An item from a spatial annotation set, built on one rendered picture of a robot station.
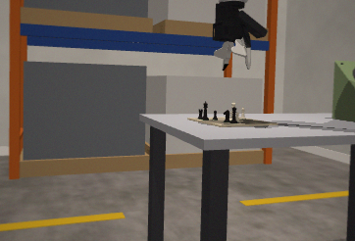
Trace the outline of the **chessboard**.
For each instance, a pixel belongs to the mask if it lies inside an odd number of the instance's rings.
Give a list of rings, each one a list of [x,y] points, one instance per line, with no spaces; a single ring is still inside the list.
[[[252,119],[246,119],[242,120],[240,117],[238,117],[240,122],[239,123],[229,123],[229,122],[224,122],[226,118],[217,118],[217,120],[213,120],[213,118],[208,118],[209,120],[200,120],[198,118],[187,118],[190,121],[198,121],[218,127],[233,127],[233,126],[260,126],[260,125],[279,125],[278,123],[275,122],[269,122],[269,121],[263,121],[263,120],[252,120]],[[192,120],[194,119],[194,120]],[[211,122],[211,123],[209,123]],[[220,125],[219,125],[220,124]],[[240,125],[225,125],[225,124],[240,124]]]

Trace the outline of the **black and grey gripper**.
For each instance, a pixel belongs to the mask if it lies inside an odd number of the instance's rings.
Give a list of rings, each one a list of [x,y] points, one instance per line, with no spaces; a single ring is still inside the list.
[[[213,24],[215,37],[213,36],[213,40],[222,41],[224,44],[221,49],[214,52],[214,55],[223,59],[223,71],[228,66],[231,52],[244,57],[247,69],[250,70],[250,34],[245,22],[237,16],[238,9],[243,9],[244,5],[245,3],[242,1],[226,1],[216,4],[216,22]]]

